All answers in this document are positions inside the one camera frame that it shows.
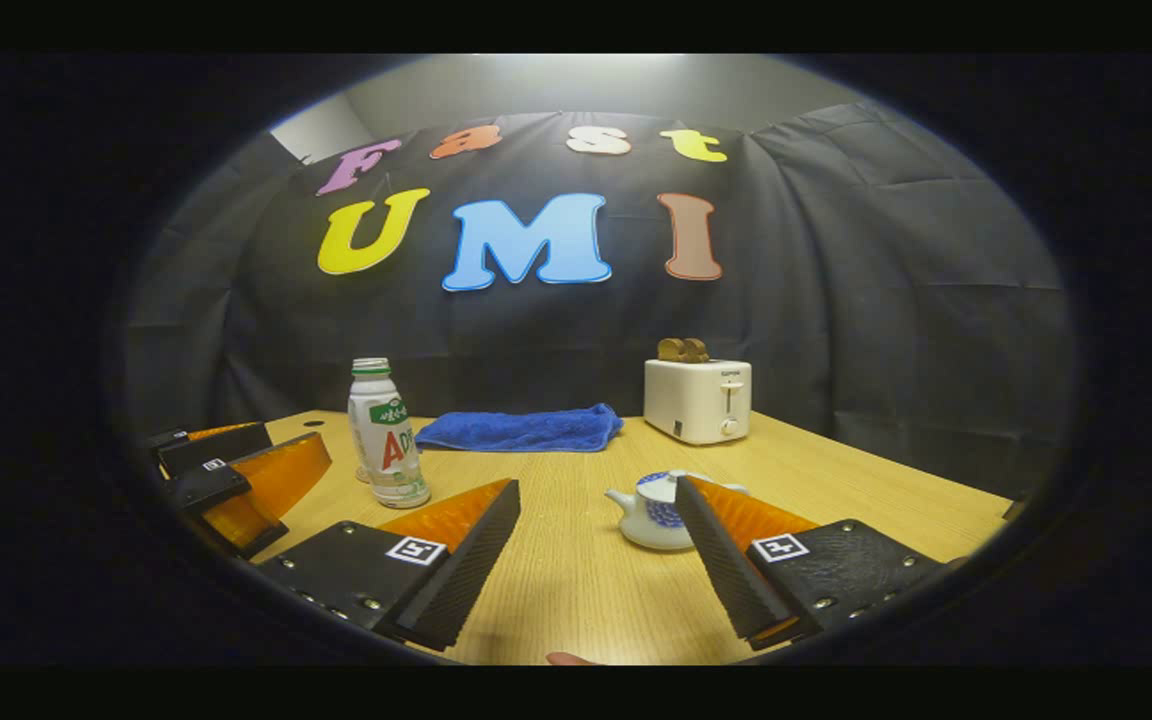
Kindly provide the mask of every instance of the white teapot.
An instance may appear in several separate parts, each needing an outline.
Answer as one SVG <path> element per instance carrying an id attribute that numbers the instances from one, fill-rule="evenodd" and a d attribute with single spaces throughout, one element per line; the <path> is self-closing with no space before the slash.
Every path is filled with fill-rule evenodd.
<path id="1" fill-rule="evenodd" d="M 626 495 L 614 488 L 604 492 L 626 511 L 621 518 L 621 533 L 630 541 L 652 550 L 685 550 L 691 547 L 691 536 L 682 518 L 673 507 L 673 497 L 679 487 L 679 478 L 691 477 L 712 483 L 714 480 L 700 473 L 689 473 L 687 470 L 669 470 L 668 473 L 651 473 L 639 479 L 635 495 Z M 749 495 L 748 488 L 728 486 L 733 491 Z"/>

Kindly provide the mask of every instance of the blue towel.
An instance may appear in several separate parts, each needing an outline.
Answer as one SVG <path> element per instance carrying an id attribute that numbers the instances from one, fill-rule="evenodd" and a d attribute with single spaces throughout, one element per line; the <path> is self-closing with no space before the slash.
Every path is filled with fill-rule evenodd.
<path id="1" fill-rule="evenodd" d="M 624 424 L 602 402 L 556 414 L 447 414 L 416 433 L 416 445 L 478 452 L 599 452 Z"/>

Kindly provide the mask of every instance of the teapot spout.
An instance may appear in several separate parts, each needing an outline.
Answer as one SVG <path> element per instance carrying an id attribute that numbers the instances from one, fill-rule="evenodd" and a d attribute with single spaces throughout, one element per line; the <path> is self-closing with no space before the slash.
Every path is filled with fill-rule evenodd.
<path id="1" fill-rule="evenodd" d="M 623 492 L 616 492 L 614 488 L 602 493 L 606 497 L 611 497 L 613 502 L 621 506 L 621 510 L 626 511 L 626 517 L 630 516 L 634 511 L 634 506 L 637 500 L 636 497 L 626 495 Z"/>

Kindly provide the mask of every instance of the blue letter m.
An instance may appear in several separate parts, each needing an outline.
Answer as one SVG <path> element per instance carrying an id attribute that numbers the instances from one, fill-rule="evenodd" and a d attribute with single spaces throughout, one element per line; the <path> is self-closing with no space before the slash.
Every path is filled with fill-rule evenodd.
<path id="1" fill-rule="evenodd" d="M 612 266 L 598 256 L 594 218 L 601 195 L 559 195 L 530 225 L 523 225 L 500 200 L 471 202 L 452 211 L 461 219 L 461 245 L 456 268 L 444 278 L 444 290 L 483 290 L 495 274 L 486 270 L 486 253 L 509 282 L 520 283 L 540 249 L 550 247 L 550 259 L 536 271 L 547 283 L 596 283 L 612 276 Z"/>

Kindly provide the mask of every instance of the blue patterned teapot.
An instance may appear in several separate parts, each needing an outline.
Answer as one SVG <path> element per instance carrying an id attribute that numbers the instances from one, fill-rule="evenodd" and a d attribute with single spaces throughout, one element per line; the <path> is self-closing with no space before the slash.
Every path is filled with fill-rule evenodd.
<path id="1" fill-rule="evenodd" d="M 691 536 L 682 524 L 679 513 L 673 509 L 673 493 L 677 488 L 679 478 L 695 478 L 712 483 L 714 480 L 700 473 L 689 473 L 687 470 L 669 470 L 668 473 L 651 473 L 639 479 L 635 495 L 626 495 L 614 488 L 602 493 L 626 511 L 621 518 L 621 533 L 630 541 L 652 550 L 685 550 L 691 547 Z M 748 488 L 728 486 L 733 491 L 749 495 Z"/>

